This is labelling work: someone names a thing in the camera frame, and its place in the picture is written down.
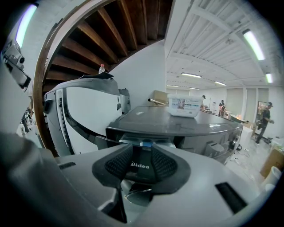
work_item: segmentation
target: person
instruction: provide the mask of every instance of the person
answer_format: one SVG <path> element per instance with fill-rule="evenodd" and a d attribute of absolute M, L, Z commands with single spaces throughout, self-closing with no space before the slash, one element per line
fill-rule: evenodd
<path fill-rule="evenodd" d="M 201 106 L 200 106 L 201 110 L 205 110 L 205 106 L 204 106 L 203 100 L 202 100 L 202 103 L 201 103 Z"/>
<path fill-rule="evenodd" d="M 224 113 L 225 113 L 225 103 L 224 103 L 224 100 L 221 100 L 221 103 L 219 104 L 219 116 L 224 116 Z"/>
<path fill-rule="evenodd" d="M 258 135 L 258 137 L 256 139 L 256 144 L 258 144 L 258 145 L 259 145 L 259 142 L 260 142 L 260 140 L 261 140 L 261 138 L 262 138 L 262 136 L 263 136 L 263 134 L 265 132 L 265 129 L 267 127 L 268 122 L 270 122 L 272 124 L 274 123 L 273 120 L 270 120 L 270 109 L 271 109 L 271 107 L 273 107 L 273 105 L 272 105 L 271 102 L 269 102 L 267 107 L 265 108 L 265 110 L 262 113 L 261 132 L 260 132 L 260 134 Z"/>

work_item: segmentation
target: textured black pad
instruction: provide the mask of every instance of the textured black pad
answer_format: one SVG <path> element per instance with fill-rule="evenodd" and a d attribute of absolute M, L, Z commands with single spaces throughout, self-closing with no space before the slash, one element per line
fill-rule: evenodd
<path fill-rule="evenodd" d="M 190 166 L 183 158 L 172 154 L 154 144 L 152 166 L 157 183 L 152 187 L 152 194 L 171 194 L 180 189 L 189 179 Z"/>
<path fill-rule="evenodd" d="M 102 185 L 119 189 L 131 160 L 132 145 L 127 144 L 96 161 L 92 166 L 93 175 Z"/>

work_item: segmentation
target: ceiling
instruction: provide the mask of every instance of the ceiling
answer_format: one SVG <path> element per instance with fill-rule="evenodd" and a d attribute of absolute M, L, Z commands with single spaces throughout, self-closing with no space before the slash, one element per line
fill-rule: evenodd
<path fill-rule="evenodd" d="M 270 26 L 250 7 L 237 0 L 194 0 L 167 57 L 167 84 L 178 89 L 279 85 L 283 56 Z M 258 61 L 242 32 L 256 36 L 265 60 Z M 202 78 L 182 76 L 181 73 Z M 268 84 L 265 73 L 272 73 Z"/>

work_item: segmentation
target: ceiling light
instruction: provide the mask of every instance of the ceiling light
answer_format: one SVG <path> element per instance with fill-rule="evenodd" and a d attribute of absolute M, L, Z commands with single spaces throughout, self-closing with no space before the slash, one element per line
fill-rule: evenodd
<path fill-rule="evenodd" d="M 32 18 L 32 15 L 34 14 L 34 12 L 36 11 L 38 5 L 30 5 L 30 7 L 26 10 L 26 12 L 24 13 L 22 20 L 20 22 L 18 31 L 17 31 L 17 35 L 16 35 L 16 41 L 18 43 L 18 45 L 20 46 L 20 48 L 23 45 L 23 41 L 24 41 L 24 37 L 28 28 L 28 24 L 30 23 L 30 20 Z"/>
<path fill-rule="evenodd" d="M 272 83 L 273 80 L 272 80 L 272 75 L 271 75 L 271 73 L 267 73 L 267 74 L 265 74 L 265 75 L 266 75 L 267 82 L 268 82 L 268 83 Z"/>
<path fill-rule="evenodd" d="M 221 82 L 218 82 L 218 81 L 214 81 L 214 82 L 217 83 L 217 84 L 221 84 L 221 85 L 223 85 L 223 86 L 227 86 L 226 84 L 221 83 Z"/>
<path fill-rule="evenodd" d="M 182 73 L 182 75 L 183 75 L 183 76 L 192 76 L 192 77 L 201 78 L 201 76 L 199 76 L 199 75 L 189 74 L 189 73 Z"/>
<path fill-rule="evenodd" d="M 259 43 L 257 41 L 257 39 L 255 38 L 254 34 L 252 33 L 252 31 L 250 31 L 249 29 L 243 31 L 243 35 L 245 37 L 245 39 L 248 41 L 249 45 L 251 46 L 253 52 L 255 53 L 257 59 L 259 61 L 264 60 L 265 57 L 263 55 L 263 52 L 259 46 Z"/>

